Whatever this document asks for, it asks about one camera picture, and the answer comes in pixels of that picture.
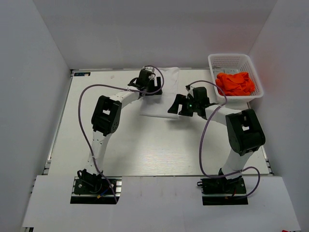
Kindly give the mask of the white t shirt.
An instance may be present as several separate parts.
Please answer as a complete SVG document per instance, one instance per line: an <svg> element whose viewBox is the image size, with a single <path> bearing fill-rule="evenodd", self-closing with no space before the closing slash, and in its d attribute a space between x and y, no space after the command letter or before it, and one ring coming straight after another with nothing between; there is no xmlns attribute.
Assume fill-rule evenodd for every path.
<svg viewBox="0 0 309 232"><path fill-rule="evenodd" d="M140 115L160 118L177 119L177 114L168 113L178 93L178 77L180 68L162 68L164 86L162 95L146 96L141 101Z"/></svg>

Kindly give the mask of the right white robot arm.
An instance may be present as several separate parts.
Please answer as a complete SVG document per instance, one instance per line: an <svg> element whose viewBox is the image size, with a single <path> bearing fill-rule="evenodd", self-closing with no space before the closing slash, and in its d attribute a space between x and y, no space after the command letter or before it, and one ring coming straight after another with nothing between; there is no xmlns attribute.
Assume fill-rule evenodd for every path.
<svg viewBox="0 0 309 232"><path fill-rule="evenodd" d="M186 86L186 95L177 94L168 113L192 117L194 113L206 120L199 144L199 165L208 178L219 178L218 188L225 193L235 188L244 166L251 155L266 142L266 137L253 109L243 111L225 107L224 104L211 103L205 87ZM229 156L220 168L218 175L208 175L202 167L202 147L206 130L211 121L226 126Z"/></svg>

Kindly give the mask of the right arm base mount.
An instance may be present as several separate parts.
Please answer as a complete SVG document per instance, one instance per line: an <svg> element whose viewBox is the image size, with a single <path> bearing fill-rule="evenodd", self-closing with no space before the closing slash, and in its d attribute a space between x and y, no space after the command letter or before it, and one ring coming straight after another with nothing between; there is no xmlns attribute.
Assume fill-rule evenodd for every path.
<svg viewBox="0 0 309 232"><path fill-rule="evenodd" d="M204 206L248 205L244 179L202 178L197 182L201 188Z"/></svg>

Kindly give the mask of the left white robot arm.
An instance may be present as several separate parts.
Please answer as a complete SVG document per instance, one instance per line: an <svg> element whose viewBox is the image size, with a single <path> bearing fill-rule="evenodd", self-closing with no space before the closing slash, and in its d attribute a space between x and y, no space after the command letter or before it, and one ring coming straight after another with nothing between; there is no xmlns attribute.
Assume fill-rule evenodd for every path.
<svg viewBox="0 0 309 232"><path fill-rule="evenodd" d="M162 72L158 68L148 65L141 69L139 76L133 78L126 88L93 84L81 92L78 101L78 120L90 152L85 168L78 171L78 178L85 183L85 187L90 192L96 193L101 190L103 178L109 182L103 174L103 169L99 166L104 160L107 144L112 134L119 127L122 109L146 95L161 95L164 83ZM91 117L93 137L90 142L82 125L81 103L85 92L92 87L107 87L117 89L119 92L110 97L102 95L98 98Z"/></svg>

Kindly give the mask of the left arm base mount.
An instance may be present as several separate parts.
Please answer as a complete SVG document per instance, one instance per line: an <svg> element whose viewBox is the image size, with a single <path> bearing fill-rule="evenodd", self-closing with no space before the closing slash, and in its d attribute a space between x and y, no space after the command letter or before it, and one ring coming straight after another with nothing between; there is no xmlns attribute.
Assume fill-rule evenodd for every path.
<svg viewBox="0 0 309 232"><path fill-rule="evenodd" d="M112 189L106 179L102 179L95 188L75 177L70 197L70 204L117 204Z"/></svg>

